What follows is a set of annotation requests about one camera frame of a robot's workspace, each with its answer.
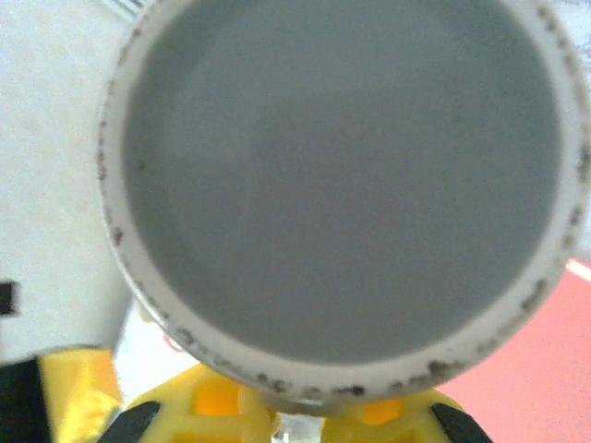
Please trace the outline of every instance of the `yellow plastic part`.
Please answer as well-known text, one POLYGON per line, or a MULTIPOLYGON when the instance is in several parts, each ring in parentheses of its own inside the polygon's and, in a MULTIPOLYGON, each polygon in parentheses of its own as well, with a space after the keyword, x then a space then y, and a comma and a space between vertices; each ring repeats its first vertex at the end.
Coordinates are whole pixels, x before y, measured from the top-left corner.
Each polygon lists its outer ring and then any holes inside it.
POLYGON ((121 405, 108 349, 69 349, 38 357, 54 443, 94 441, 121 405))
POLYGON ((141 395, 128 407, 157 401, 161 409, 140 443, 268 443, 276 414, 259 394, 196 365, 141 395))
MULTIPOLYGON (((157 401, 161 410, 140 443, 269 443, 278 414, 250 388, 196 365, 138 397, 129 408, 157 401)), ((416 395, 350 405, 326 418, 322 443, 449 443, 430 410, 443 403, 462 411, 434 389, 416 395)))

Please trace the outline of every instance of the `cup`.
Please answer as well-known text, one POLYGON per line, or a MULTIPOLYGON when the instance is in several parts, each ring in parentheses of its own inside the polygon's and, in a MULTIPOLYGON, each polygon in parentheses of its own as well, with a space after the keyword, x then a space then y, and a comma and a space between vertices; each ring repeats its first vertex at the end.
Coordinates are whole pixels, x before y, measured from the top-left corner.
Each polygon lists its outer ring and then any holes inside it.
POLYGON ((585 91, 538 0, 160 0, 103 99, 110 243, 167 334, 285 409, 427 389, 561 276, 585 91))

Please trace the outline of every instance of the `red surface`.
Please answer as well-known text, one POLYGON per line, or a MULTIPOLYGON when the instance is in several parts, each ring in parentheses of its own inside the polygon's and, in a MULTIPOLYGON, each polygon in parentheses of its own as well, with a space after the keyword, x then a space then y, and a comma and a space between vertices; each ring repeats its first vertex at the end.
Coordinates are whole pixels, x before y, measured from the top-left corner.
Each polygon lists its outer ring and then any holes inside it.
POLYGON ((495 443, 591 442, 591 283, 566 271, 521 331, 440 390, 495 443))

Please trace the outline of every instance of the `liquid surface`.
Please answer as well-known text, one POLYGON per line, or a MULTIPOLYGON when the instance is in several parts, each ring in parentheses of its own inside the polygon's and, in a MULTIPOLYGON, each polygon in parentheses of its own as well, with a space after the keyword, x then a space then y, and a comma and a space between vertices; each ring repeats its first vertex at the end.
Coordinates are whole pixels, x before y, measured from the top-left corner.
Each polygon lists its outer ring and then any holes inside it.
POLYGON ((558 129, 494 2, 197 2, 125 134, 135 223, 225 334, 352 364, 461 328, 543 234, 558 129))

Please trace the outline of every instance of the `black object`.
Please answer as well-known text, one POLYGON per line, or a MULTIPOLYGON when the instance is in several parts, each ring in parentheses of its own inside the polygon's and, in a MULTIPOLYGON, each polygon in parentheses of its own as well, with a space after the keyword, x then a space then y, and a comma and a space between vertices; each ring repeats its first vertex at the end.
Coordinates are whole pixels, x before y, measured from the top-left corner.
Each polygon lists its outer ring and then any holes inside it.
POLYGON ((157 401, 146 401, 121 413, 96 443, 139 443, 160 406, 157 401))
POLYGON ((493 443, 471 415, 443 403, 435 403, 431 411, 452 443, 493 443))
POLYGON ((0 442, 51 443, 37 359, 0 367, 0 442))
POLYGON ((0 316, 16 314, 15 310, 18 284, 14 281, 0 283, 0 316))

